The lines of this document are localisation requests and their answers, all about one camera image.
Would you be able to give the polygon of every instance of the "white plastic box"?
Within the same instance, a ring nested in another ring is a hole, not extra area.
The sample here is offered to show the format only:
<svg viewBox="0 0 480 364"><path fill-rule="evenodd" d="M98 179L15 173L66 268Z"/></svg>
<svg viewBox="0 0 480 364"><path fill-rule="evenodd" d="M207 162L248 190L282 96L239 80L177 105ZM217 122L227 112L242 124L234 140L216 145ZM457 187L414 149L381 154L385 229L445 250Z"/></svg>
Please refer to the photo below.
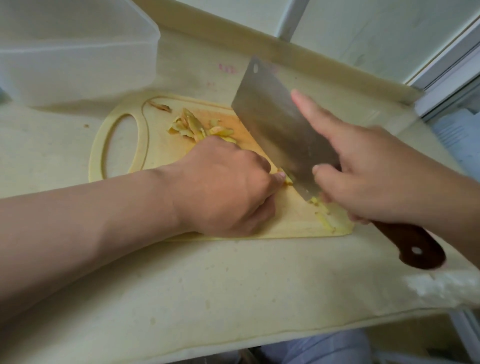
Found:
<svg viewBox="0 0 480 364"><path fill-rule="evenodd" d="M0 0L0 88L29 106L141 88L159 39L131 0Z"/></svg>

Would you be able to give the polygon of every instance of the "metal blade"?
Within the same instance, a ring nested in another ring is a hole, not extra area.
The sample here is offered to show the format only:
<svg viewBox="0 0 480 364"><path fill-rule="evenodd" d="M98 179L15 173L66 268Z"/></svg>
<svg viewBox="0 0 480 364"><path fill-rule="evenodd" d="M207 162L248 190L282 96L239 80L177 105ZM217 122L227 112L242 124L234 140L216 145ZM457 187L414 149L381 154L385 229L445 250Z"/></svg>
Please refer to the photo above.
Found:
<svg viewBox="0 0 480 364"><path fill-rule="evenodd" d="M329 163L340 168L338 154L293 103L290 92L253 56L235 95L232 108L268 155L293 180L305 200L317 196L312 167Z"/></svg>

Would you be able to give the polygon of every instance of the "handle rivet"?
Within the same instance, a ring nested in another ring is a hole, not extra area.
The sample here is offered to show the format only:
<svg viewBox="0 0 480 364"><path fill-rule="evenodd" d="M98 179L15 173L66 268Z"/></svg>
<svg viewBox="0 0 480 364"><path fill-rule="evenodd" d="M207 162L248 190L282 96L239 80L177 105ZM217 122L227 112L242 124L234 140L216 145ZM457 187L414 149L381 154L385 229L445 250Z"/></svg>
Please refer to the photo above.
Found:
<svg viewBox="0 0 480 364"><path fill-rule="evenodd" d="M423 251L417 246L412 247L412 252L413 254L416 254L416 255L421 255L423 253Z"/></svg>

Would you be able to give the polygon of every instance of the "gray pants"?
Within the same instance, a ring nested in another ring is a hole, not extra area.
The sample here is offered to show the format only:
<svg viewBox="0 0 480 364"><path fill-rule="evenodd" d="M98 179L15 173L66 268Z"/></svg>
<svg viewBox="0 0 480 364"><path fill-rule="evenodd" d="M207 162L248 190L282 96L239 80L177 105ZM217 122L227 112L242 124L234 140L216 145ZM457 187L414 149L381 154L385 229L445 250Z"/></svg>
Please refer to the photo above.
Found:
<svg viewBox="0 0 480 364"><path fill-rule="evenodd" d="M275 364L372 364L372 353L361 329L311 336L262 346Z"/></svg>

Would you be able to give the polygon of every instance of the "knife handle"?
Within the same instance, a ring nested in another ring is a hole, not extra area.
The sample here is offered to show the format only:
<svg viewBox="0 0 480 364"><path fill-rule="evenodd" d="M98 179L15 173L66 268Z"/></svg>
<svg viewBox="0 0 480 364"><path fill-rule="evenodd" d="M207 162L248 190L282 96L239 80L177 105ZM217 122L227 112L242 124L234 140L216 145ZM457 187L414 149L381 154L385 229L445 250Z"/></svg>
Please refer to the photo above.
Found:
<svg viewBox="0 0 480 364"><path fill-rule="evenodd" d="M441 267L446 255L439 243L424 228L409 224L372 221L400 251L400 260L419 269Z"/></svg>

